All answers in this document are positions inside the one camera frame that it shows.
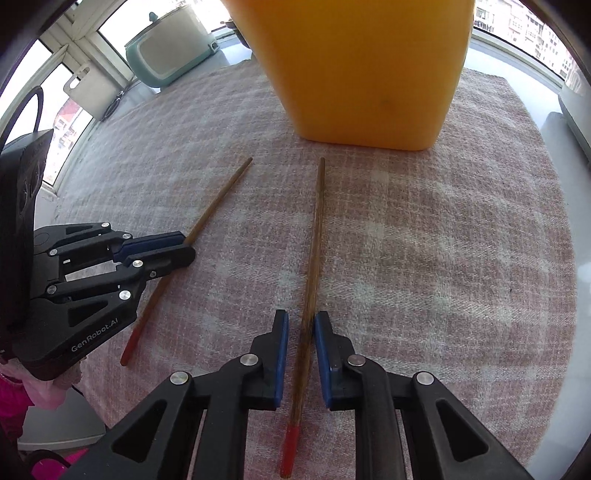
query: glass window pane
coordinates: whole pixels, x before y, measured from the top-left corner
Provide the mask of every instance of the glass window pane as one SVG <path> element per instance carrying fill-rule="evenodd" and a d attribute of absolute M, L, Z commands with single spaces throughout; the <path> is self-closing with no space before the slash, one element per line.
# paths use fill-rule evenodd
<path fill-rule="evenodd" d="M 552 29 L 517 0 L 476 0 L 474 26 L 532 55 L 562 78 L 573 64 Z"/>
<path fill-rule="evenodd" d="M 18 92 L 21 91 L 24 85 L 35 75 L 35 72 L 39 70 L 49 57 L 51 57 L 51 52 L 37 40 L 20 62 L 9 80 L 6 89 L 2 92 L 2 96 L 0 96 L 0 117 L 4 115 L 12 101 L 18 95 Z M 33 115 L 36 115 L 37 107 L 34 110 Z"/>
<path fill-rule="evenodd" d="M 52 128 L 53 140 L 47 154 L 43 180 L 53 185 L 70 150 L 92 120 L 91 114 L 82 109 L 64 92 L 64 85 L 72 73 L 64 65 L 57 68 L 41 84 L 43 88 L 43 112 L 39 130 Z M 14 125 L 8 141 L 33 131 L 37 117 L 37 97 L 33 97 Z"/>
<path fill-rule="evenodd" d="M 182 5 L 191 5 L 209 31 L 230 18 L 220 0 L 127 0 L 99 28 L 99 32 L 125 58 L 125 44 L 151 24 L 149 14 L 159 17 Z"/>

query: yellow jug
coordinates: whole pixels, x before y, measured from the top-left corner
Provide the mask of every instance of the yellow jug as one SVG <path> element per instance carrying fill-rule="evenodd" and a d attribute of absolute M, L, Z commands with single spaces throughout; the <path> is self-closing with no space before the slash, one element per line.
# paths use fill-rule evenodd
<path fill-rule="evenodd" d="M 302 137 L 431 147 L 474 0 L 222 0 Z"/>

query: chopstick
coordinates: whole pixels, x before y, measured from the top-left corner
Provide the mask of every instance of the chopstick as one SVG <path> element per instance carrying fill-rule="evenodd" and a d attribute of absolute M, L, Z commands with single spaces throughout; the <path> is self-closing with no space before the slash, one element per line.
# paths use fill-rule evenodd
<path fill-rule="evenodd" d="M 251 162 L 252 162 L 252 157 L 248 158 L 248 160 L 246 160 L 240 166 L 240 168 L 238 170 L 236 170 L 234 175 L 232 175 L 230 180 L 228 180 L 228 182 L 220 190 L 220 192 L 217 194 L 217 196 L 213 199 L 213 201 L 207 207 L 207 210 L 205 210 L 205 212 L 203 212 L 203 214 L 201 215 L 201 218 L 197 221 L 197 223 L 195 223 L 195 225 L 193 226 L 193 228 L 191 229 L 189 234 L 185 237 L 185 240 L 183 241 L 183 243 L 185 245 L 193 245 L 193 243 L 197 239 L 198 234 L 201 232 L 201 230 L 203 230 L 203 227 L 205 226 L 205 224 L 207 223 L 207 221 L 209 220 L 209 218 L 211 217 L 211 215 L 213 214 L 213 212 L 215 211 L 217 206 L 222 202 L 223 198 L 230 191 L 230 189 L 236 183 L 236 181 L 240 178 L 242 173 L 248 168 L 248 166 L 251 164 Z M 173 277 L 172 273 L 170 275 L 162 277 L 160 279 L 160 281 L 158 282 L 158 285 L 156 285 L 156 288 L 152 292 L 152 295 L 150 295 L 150 299 L 148 300 L 148 304 L 146 305 L 144 311 L 142 312 L 141 317 L 137 320 L 135 327 L 134 327 L 134 331 L 131 332 L 131 336 L 129 337 L 129 340 L 127 340 L 127 345 L 125 345 L 125 350 L 123 351 L 123 354 L 121 355 L 121 360 L 119 361 L 119 363 L 123 367 L 126 367 L 127 364 L 129 363 L 129 360 L 131 360 L 131 357 L 133 356 L 134 351 L 138 346 L 139 338 L 142 335 L 142 331 L 144 330 L 144 327 L 148 323 L 148 320 L 150 319 L 152 312 L 156 308 L 156 305 L 158 304 L 160 297 L 162 297 L 162 295 L 166 291 L 166 288 L 170 284 L 172 277 Z"/>
<path fill-rule="evenodd" d="M 310 245 L 308 260 L 308 276 L 306 278 L 306 296 L 301 316 L 300 341 L 295 355 L 295 372 L 293 376 L 293 393 L 291 397 L 290 421 L 285 433 L 283 457 L 281 459 L 280 474 L 282 478 L 289 478 L 296 459 L 297 442 L 300 436 L 300 424 L 306 399 L 306 389 L 311 364 L 312 333 L 314 315 L 316 314 L 316 293 L 320 277 L 320 246 L 322 240 L 322 217 L 324 210 L 324 170 L 325 159 L 318 164 L 316 178 L 316 207 L 314 210 L 314 230 Z"/>

